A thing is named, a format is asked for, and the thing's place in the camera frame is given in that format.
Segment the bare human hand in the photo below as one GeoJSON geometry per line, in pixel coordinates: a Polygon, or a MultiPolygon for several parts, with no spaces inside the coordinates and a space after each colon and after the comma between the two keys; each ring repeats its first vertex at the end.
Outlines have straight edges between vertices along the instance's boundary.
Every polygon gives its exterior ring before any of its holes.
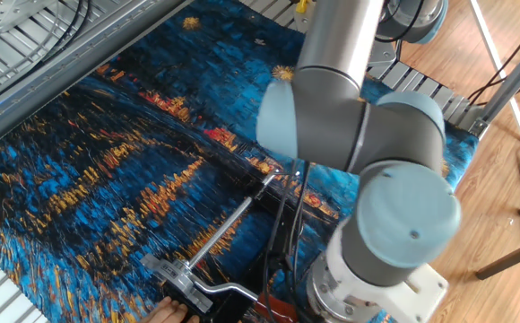
{"type": "Polygon", "coordinates": [[[167,296],[140,323],[199,323],[200,318],[192,315],[189,318],[188,307],[184,303],[167,296]]]}

